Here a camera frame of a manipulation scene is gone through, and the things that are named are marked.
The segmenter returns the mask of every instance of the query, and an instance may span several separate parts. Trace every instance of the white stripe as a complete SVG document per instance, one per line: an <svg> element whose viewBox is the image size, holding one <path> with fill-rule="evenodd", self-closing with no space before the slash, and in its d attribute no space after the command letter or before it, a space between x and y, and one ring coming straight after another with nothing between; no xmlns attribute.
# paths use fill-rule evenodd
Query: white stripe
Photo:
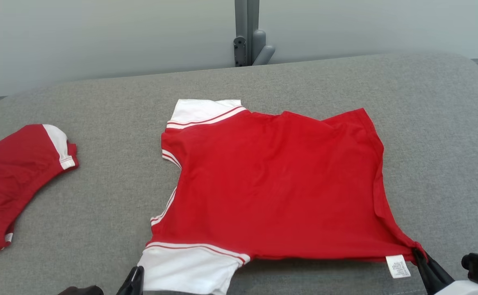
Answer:
<svg viewBox="0 0 478 295"><path fill-rule="evenodd" d="M213 123L217 123L217 122L219 122L219 121L222 121L222 120L224 120L224 119L228 119L228 118L230 118L231 116L234 116L234 115L236 115L236 114L238 114L238 113L240 113L240 112L242 112L242 111L245 111L245 110L246 110L246 108L240 107L240 108L237 108L237 109L235 109L235 110L229 112L228 114L218 115L218 116L216 116L215 119L211 119L211 120L209 120L209 121L202 122L202 123L201 123L201 122L199 122L199 123L198 123L198 122L194 122L194 123L189 123L189 124L187 124L187 125L177 125L177 124L172 124L172 123L170 123L171 121L168 121L169 123L166 125L166 128L184 129L184 128L186 128L186 127L191 127L191 126L195 126L195 125L213 124Z"/></svg>
<svg viewBox="0 0 478 295"><path fill-rule="evenodd" d="M250 256L247 254L240 254L236 252L232 252L223 248L219 248L217 246L211 245L209 243L163 243L163 242L153 242L149 243L146 249L153 247L153 246L164 246L164 247L169 247L169 248L192 248L192 247L201 247L202 249L209 248L211 250L214 250L217 252L217 254L227 254L227 256L234 256L237 260L241 261L237 257L241 257L244 260L244 263L248 263L250 261Z"/></svg>
<svg viewBox="0 0 478 295"><path fill-rule="evenodd" d="M161 222L162 220L162 217L164 217L164 215L166 214L166 211L168 211L168 208L170 208L171 204L173 203L173 199L175 198L175 191L177 190L177 187L175 187L173 189L173 193L172 195L170 196L170 199L168 199L168 203L166 204L166 209L164 209L164 211L161 213L161 215L159 216L155 216L153 218L150 219L150 225L153 226L155 224L158 224L159 222Z"/></svg>
<svg viewBox="0 0 478 295"><path fill-rule="evenodd" d="M61 162L62 169L66 170L68 168L74 167L75 161L70 155L68 155L68 138L66 134L53 125L42 124L42 126L44 129L46 129L46 133L50 137L55 150L59 154L59 161Z"/></svg>
<svg viewBox="0 0 478 295"><path fill-rule="evenodd" d="M177 160L177 158L176 158L172 153L168 152L167 150L162 150L162 153L163 153L162 157L163 157L164 159L167 159L167 160L169 160L169 161L175 163L175 165L177 165L179 168L181 168L181 163L179 163L179 161Z"/></svg>

